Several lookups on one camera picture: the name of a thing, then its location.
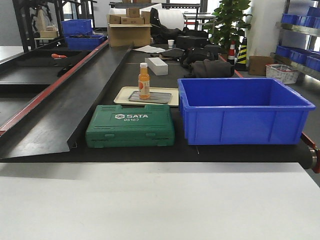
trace green tool case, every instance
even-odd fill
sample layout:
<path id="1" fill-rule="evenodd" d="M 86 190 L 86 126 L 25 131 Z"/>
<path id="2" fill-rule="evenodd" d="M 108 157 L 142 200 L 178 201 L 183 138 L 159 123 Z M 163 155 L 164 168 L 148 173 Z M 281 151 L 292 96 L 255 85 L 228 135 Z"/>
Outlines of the green tool case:
<path id="1" fill-rule="evenodd" d="M 144 108 L 98 105 L 85 133 L 89 148 L 172 146 L 175 130 L 169 105 Z"/>

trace potted plant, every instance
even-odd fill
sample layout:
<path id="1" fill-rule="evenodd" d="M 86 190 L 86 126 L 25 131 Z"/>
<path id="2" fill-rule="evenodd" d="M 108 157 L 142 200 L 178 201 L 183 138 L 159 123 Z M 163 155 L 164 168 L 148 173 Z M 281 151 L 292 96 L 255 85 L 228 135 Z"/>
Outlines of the potted plant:
<path id="1" fill-rule="evenodd" d="M 220 45 L 226 51 L 230 48 L 231 40 L 235 41 L 235 49 L 240 45 L 240 36 L 245 36 L 244 29 L 250 29 L 251 24 L 246 23 L 244 18 L 252 16 L 245 14 L 244 10 L 250 7 L 250 0 L 221 0 L 218 8 L 212 15 L 215 20 L 210 20 L 204 26 L 211 34 L 210 41 Z"/>

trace blue bin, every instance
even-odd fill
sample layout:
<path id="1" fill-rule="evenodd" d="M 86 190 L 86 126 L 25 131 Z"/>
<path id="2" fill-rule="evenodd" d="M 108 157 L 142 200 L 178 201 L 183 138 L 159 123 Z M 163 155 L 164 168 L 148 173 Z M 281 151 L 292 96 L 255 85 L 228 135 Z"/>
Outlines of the blue bin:
<path id="1" fill-rule="evenodd" d="M 313 16 L 297 16 L 296 25 L 313 28 L 316 18 Z"/>
<path id="2" fill-rule="evenodd" d="M 65 37 L 71 35 L 90 35 L 93 32 L 91 19 L 71 19 L 62 21 L 61 24 Z"/>
<path id="3" fill-rule="evenodd" d="M 320 29 L 320 17 L 315 17 L 313 28 Z"/>
<path id="4" fill-rule="evenodd" d="M 178 87 L 189 145 L 297 144 L 315 109 L 273 78 L 182 78 Z"/>
<path id="5" fill-rule="evenodd" d="M 64 33 L 63 36 L 66 38 L 66 37 L 71 37 L 71 36 L 76 36 L 76 35 L 93 35 L 93 31 L 88 31 L 88 32 L 85 32 L 85 33 Z"/>
<path id="6" fill-rule="evenodd" d="M 70 50 L 94 50 L 105 40 L 104 35 L 90 35 L 90 38 L 66 37 L 66 43 Z"/>
<path id="7" fill-rule="evenodd" d="M 292 15 L 292 14 L 282 14 L 282 19 L 281 23 L 283 24 L 296 24 L 297 22 L 297 15 Z"/>
<path id="8" fill-rule="evenodd" d="M 275 54 L 282 56 L 284 58 L 289 58 L 291 54 L 291 50 L 299 50 L 297 47 L 290 46 L 276 46 Z"/>
<path id="9" fill-rule="evenodd" d="M 309 11 L 306 15 L 312 17 L 320 17 L 320 8 L 309 6 Z"/>
<path id="10" fill-rule="evenodd" d="M 320 56 L 307 56 L 305 66 L 320 72 Z"/>
<path id="11" fill-rule="evenodd" d="M 291 50 L 290 60 L 298 64 L 306 64 L 307 56 L 318 56 L 319 54 L 313 51 L 295 49 Z"/>

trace bottle label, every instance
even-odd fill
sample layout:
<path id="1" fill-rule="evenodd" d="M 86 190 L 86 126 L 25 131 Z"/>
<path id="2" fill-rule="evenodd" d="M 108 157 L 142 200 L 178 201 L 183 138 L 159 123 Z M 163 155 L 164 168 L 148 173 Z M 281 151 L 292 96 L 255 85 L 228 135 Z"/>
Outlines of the bottle label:
<path id="1" fill-rule="evenodd" d="M 139 94 L 149 95 L 150 94 L 150 82 L 149 81 L 139 81 Z"/>

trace traffic cone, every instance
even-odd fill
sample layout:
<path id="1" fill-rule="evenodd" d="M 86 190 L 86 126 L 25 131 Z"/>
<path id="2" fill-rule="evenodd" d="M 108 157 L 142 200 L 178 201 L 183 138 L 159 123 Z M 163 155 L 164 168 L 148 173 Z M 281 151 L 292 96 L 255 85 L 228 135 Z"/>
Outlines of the traffic cone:
<path id="1" fill-rule="evenodd" d="M 247 71 L 247 38 L 244 37 L 234 66 L 237 71 Z"/>
<path id="2" fill-rule="evenodd" d="M 232 40 L 230 49 L 228 51 L 228 59 L 227 59 L 227 61 L 231 63 L 231 65 L 235 65 L 235 45 L 236 45 L 236 42 Z"/>

